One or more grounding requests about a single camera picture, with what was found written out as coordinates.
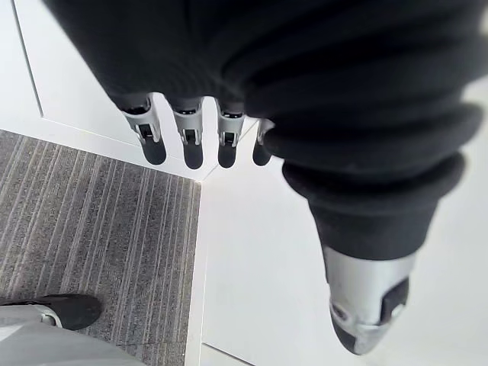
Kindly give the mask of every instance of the gray carpet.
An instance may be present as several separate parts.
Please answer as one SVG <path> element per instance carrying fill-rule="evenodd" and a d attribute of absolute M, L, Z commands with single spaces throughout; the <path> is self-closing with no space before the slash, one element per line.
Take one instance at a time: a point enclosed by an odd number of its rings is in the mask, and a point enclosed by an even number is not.
<path fill-rule="evenodd" d="M 0 131 L 0 297 L 95 294 L 85 333 L 184 364 L 199 184 Z"/>

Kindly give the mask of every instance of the gray pant leg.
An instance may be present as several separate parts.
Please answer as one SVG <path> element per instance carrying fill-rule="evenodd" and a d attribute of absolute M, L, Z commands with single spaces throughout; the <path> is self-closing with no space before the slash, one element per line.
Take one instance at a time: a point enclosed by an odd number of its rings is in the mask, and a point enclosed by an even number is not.
<path fill-rule="evenodd" d="M 32 305 L 0 307 L 0 366 L 143 366 L 113 345 L 45 319 Z"/>

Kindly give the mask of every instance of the robotic fingertip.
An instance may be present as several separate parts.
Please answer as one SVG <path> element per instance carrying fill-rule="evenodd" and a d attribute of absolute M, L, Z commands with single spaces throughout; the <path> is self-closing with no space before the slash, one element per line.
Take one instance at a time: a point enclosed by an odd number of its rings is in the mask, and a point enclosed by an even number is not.
<path fill-rule="evenodd" d="M 232 147 L 230 144 L 224 146 L 219 145 L 219 164 L 222 168 L 230 168 L 236 162 L 236 147 Z"/>
<path fill-rule="evenodd" d="M 153 139 L 146 139 L 142 144 L 146 160 L 153 165 L 160 165 L 166 160 L 166 148 L 162 139 L 157 143 Z"/>
<path fill-rule="evenodd" d="M 204 163 L 204 152 L 201 144 L 188 143 L 183 145 L 183 153 L 185 155 L 185 163 L 190 169 L 198 169 Z"/>
<path fill-rule="evenodd" d="M 252 160 L 257 166 L 265 166 L 271 159 L 271 154 L 266 151 L 263 145 L 260 145 L 258 141 L 254 144 L 254 150 L 252 151 Z"/>

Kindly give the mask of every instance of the black shoe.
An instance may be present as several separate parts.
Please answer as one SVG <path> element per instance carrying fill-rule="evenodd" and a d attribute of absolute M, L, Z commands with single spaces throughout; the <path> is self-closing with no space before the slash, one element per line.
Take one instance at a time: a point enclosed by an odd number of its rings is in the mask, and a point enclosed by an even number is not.
<path fill-rule="evenodd" d="M 0 306 L 44 305 L 56 313 L 64 329 L 80 330 L 93 324 L 102 313 L 101 302 L 93 296 L 59 294 L 38 297 L 33 300 L 8 301 Z"/>

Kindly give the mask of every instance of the robotic arm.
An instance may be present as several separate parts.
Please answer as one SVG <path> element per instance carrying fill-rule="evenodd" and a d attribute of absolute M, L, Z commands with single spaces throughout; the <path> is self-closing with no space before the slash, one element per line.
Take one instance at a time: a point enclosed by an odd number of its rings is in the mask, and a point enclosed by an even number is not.
<path fill-rule="evenodd" d="M 482 118 L 461 95 L 488 68 L 485 1 L 44 1 L 152 164 L 165 159 L 152 92 L 172 106 L 192 169 L 202 96 L 219 101 L 224 167 L 244 113 L 260 118 L 253 159 L 284 159 L 319 231 L 335 332 L 369 352 L 406 305 Z"/>

